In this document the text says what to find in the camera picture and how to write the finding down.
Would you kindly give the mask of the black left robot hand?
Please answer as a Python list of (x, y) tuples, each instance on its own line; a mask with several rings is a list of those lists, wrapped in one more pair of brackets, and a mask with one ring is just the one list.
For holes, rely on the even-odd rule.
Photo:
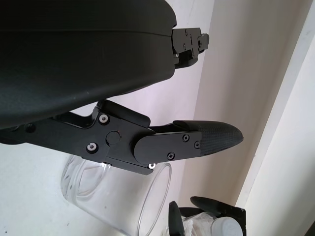
[(176, 27), (164, 0), (3, 0), (0, 141), (28, 143), (148, 175), (152, 165), (243, 141), (218, 121), (150, 119), (110, 101), (170, 79), (209, 45)]

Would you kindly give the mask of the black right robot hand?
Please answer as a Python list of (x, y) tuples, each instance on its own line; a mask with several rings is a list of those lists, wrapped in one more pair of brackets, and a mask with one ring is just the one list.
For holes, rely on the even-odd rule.
[(245, 236), (246, 210), (205, 197), (191, 197), (195, 207), (169, 204), (163, 236)]

